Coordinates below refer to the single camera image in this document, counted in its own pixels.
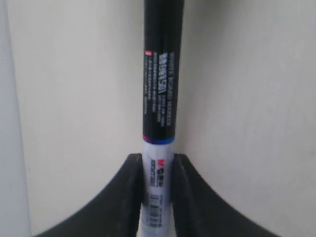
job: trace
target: white wall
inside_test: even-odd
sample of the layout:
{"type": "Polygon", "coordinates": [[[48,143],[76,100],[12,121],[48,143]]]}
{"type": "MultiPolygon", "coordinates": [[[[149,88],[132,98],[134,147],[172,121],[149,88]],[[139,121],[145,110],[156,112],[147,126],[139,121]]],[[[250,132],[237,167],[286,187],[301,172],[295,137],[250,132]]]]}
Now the white wall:
{"type": "Polygon", "coordinates": [[[4,0],[0,0],[0,236],[31,236],[19,109],[4,0]]]}
{"type": "MultiPolygon", "coordinates": [[[[32,232],[141,151],[143,1],[9,0],[32,232]]],[[[230,204],[316,232],[316,2],[187,0],[177,147],[230,204]]]]}

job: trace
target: whiteboard marker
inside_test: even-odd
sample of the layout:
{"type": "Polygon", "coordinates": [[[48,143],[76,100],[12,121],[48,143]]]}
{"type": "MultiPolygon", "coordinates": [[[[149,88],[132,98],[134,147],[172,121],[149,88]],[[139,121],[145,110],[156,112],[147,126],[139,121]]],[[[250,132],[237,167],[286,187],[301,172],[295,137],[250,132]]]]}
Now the whiteboard marker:
{"type": "Polygon", "coordinates": [[[168,235],[184,0],[145,0],[142,237],[168,235]]]}

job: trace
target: product label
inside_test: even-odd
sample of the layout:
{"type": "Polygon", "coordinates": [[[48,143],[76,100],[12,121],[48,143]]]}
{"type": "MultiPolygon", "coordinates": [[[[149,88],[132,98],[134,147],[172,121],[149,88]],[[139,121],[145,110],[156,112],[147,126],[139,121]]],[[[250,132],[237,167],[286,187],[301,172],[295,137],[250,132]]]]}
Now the product label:
{"type": "Polygon", "coordinates": [[[145,50],[143,131],[149,141],[175,135],[177,79],[175,52],[145,50]]]}

